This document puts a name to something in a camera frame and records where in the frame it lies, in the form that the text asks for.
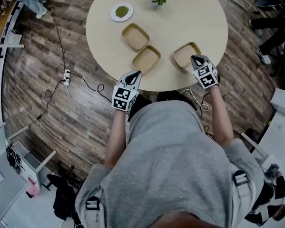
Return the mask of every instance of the round table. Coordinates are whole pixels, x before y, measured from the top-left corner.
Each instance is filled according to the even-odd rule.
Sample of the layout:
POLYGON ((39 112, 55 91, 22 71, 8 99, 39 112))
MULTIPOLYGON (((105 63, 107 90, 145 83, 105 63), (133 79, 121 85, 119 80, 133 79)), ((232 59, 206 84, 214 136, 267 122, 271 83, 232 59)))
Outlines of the round table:
POLYGON ((173 59, 173 53, 189 42, 196 43, 215 66, 225 52, 228 26, 218 0, 167 0, 157 8, 150 0, 94 0, 86 23, 88 46, 99 65, 116 80, 135 70, 132 60, 138 52, 121 35, 130 23, 143 28, 150 36, 148 44, 161 53, 159 62, 142 76, 142 90, 170 91, 197 82, 193 67, 183 70, 173 59), (134 14, 125 22, 114 22, 110 11, 122 2, 131 4, 134 14))

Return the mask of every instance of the wooden floor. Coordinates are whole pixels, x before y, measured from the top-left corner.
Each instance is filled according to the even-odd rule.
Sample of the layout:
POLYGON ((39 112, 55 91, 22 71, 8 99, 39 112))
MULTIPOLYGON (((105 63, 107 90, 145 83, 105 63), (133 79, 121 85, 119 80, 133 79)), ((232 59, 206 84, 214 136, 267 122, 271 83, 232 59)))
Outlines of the wooden floor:
MULTIPOLYGON (((246 6, 253 1, 244 0, 246 6)), ((52 7, 58 24, 65 49, 66 67, 82 75, 93 88, 103 83, 103 94, 111 98, 116 81, 97 64, 85 36, 86 18, 92 2, 51 0, 48 5, 52 7)), ((277 78, 269 76, 272 66, 260 63, 256 48, 273 31, 264 30, 263 37, 259 38, 248 26, 248 21, 274 14, 246 13, 231 1, 226 2, 224 11, 229 38, 218 66, 220 89, 235 133, 239 134, 247 128, 261 132, 272 114, 269 100, 279 83, 277 78)), ((16 30, 23 34, 25 48, 10 51, 3 82, 3 113, 11 133, 30 124, 45 110, 48 99, 44 92, 47 89, 53 91, 57 82, 63 78, 61 48, 51 14, 48 12, 42 19, 36 19, 32 12, 25 9, 16 30)), ((192 90, 199 100, 205 94, 198 85, 193 85, 192 90)), ((72 78, 69 91, 79 101, 89 101, 111 109, 106 99, 89 90, 78 77, 72 78)), ((156 93, 152 92, 144 92, 143 95, 156 98, 156 93)), ((204 125, 210 126, 211 132, 211 110, 204 113, 201 120, 204 125)), ((60 84, 48 106, 48 112, 22 134, 21 140, 39 158, 56 150, 50 167, 55 169, 55 163, 59 161, 65 167, 74 165, 76 176, 84 178, 94 163, 104 159, 111 121, 112 114, 89 104, 74 102, 60 84)))

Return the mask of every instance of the green beans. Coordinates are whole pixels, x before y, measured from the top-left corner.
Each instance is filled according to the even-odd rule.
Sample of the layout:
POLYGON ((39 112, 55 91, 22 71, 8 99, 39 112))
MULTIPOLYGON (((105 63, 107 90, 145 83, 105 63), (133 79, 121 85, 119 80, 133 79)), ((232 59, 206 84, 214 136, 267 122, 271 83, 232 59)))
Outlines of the green beans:
POLYGON ((115 15, 122 18, 128 14, 128 8, 126 6, 120 6, 116 9, 115 15))

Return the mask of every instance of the white plate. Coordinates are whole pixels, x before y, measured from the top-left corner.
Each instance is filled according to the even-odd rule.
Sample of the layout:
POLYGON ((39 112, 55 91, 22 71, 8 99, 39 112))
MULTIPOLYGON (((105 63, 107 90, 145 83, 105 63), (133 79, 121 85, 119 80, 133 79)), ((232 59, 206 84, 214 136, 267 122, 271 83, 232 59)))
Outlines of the white plate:
POLYGON ((128 20, 132 15, 133 15, 133 7, 126 3, 126 2, 123 2, 123 3, 119 3, 119 4, 116 4, 113 8, 112 8, 112 11, 110 12, 110 17, 116 21, 116 22, 123 22, 123 21, 126 21, 128 20), (122 18, 119 18, 116 16, 116 9, 121 7, 121 6, 125 6, 128 8, 128 13, 126 16, 122 17, 122 18))

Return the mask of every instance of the strap buckle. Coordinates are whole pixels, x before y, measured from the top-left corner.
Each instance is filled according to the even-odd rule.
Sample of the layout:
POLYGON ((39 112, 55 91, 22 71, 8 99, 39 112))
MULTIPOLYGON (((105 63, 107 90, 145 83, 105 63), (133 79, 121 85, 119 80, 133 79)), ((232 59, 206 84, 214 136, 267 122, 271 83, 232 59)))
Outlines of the strap buckle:
POLYGON ((91 197, 86 201, 86 210, 100 210, 100 199, 91 197))
POLYGON ((236 173, 234 173, 233 181, 236 187, 243 185, 245 183, 248 183, 248 177, 247 177, 246 172, 239 170, 236 173))

